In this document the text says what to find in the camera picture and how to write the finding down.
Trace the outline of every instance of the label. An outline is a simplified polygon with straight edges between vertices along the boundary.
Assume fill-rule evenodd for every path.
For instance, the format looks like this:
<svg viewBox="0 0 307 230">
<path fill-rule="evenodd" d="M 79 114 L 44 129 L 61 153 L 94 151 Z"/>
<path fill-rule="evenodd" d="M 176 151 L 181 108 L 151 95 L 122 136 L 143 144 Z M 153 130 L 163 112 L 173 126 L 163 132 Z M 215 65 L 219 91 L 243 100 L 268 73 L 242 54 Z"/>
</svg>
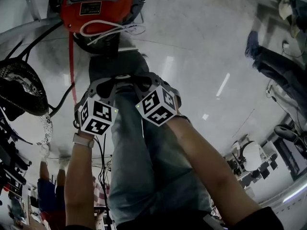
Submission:
<svg viewBox="0 0 307 230">
<path fill-rule="evenodd" d="M 83 2 L 80 15 L 100 14 L 101 2 Z"/>
</svg>

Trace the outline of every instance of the red cable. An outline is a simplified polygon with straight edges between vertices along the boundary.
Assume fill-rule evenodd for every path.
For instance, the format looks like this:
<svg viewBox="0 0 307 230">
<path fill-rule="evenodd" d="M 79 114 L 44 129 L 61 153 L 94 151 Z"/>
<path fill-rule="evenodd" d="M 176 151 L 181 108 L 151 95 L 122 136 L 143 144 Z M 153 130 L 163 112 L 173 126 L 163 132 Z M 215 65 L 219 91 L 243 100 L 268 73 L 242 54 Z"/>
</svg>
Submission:
<svg viewBox="0 0 307 230">
<path fill-rule="evenodd" d="M 73 70 L 73 34 L 69 33 L 69 69 L 71 72 L 71 84 L 75 83 L 75 76 Z M 76 94 L 76 87 L 72 88 L 72 97 L 74 104 L 77 104 L 77 94 Z"/>
</svg>

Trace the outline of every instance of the wrist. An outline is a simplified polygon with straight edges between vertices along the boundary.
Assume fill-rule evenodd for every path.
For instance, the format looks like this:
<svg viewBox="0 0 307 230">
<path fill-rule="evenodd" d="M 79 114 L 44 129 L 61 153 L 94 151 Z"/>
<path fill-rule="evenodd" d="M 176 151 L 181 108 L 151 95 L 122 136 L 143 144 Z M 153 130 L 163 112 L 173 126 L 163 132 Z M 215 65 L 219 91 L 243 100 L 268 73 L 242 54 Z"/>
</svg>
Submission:
<svg viewBox="0 0 307 230">
<path fill-rule="evenodd" d="M 81 130 L 78 130 L 78 136 L 85 138 L 85 139 L 88 139 L 88 140 L 94 140 L 94 137 L 95 137 L 94 135 L 89 134 L 89 133 L 85 133 Z"/>
</svg>

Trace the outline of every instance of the black shirt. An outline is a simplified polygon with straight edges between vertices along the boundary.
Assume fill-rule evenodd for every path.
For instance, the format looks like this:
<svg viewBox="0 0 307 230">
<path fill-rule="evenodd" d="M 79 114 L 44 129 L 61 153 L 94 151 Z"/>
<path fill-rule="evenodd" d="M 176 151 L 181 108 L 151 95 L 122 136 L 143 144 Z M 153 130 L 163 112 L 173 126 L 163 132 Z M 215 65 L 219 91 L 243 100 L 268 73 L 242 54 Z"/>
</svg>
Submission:
<svg viewBox="0 0 307 230">
<path fill-rule="evenodd" d="M 207 215 L 204 211 L 175 211 L 165 215 L 152 215 L 136 218 L 133 221 L 120 224 L 118 230 L 211 230 L 212 228 L 203 220 Z M 271 208 L 263 208 L 246 217 L 230 230 L 283 230 L 283 225 Z M 67 226 L 65 230 L 89 230 L 83 226 Z"/>
</svg>

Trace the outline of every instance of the jeans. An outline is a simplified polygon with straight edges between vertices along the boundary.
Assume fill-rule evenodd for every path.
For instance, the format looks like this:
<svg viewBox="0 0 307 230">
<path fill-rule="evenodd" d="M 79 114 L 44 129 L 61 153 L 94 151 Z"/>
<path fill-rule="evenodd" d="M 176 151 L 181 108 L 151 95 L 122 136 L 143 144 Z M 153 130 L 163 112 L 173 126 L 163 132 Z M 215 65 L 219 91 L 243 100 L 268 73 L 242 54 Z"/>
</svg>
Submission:
<svg viewBox="0 0 307 230">
<path fill-rule="evenodd" d="M 307 119 L 307 73 L 299 65 L 280 54 L 260 47 L 254 67 L 266 77 L 273 79 L 294 99 Z"/>
<path fill-rule="evenodd" d="M 131 86 L 117 92 L 108 204 L 116 225 L 175 210 L 211 211 L 209 195 L 167 125 L 142 119 Z"/>
</svg>

